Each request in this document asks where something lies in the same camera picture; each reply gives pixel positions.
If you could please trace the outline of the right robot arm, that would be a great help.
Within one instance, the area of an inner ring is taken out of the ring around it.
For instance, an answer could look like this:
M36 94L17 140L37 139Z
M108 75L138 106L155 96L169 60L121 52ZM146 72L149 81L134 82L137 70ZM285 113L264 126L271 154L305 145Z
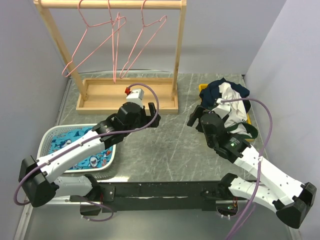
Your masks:
M187 125L198 120L207 146L220 157L256 177L261 186L228 173L219 182L219 195L228 200L234 197L253 199L253 202L273 211L287 226L298 229L314 204L317 188L302 183L259 155L259 152L237 133L230 133L214 111L197 105Z

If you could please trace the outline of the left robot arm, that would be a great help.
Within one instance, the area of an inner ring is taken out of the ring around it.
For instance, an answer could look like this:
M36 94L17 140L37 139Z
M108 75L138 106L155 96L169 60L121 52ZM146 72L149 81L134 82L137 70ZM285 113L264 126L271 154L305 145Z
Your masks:
M28 201L19 202L18 194L15 193L14 203L18 206L30 204L35 208L45 205L62 189L63 186L56 183L56 180L66 170L85 158L122 142L130 133L158 127L161 119L159 104L150 102L148 107L149 115L144 106L126 102L118 112L94 125L69 145L37 160L32 156L24 158L19 170L18 188L23 189Z

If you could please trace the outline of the green and white t shirt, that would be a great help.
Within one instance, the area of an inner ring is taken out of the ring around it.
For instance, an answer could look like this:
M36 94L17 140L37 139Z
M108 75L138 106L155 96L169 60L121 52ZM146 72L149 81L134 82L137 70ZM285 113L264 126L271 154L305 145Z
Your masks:
M219 86L221 98L224 100L240 99L238 92L231 88L229 83ZM247 110L244 100L225 102L223 105L216 104L211 111L217 114L224 122L224 126L229 133L239 134L246 140L253 141L258 137L258 130L247 123Z

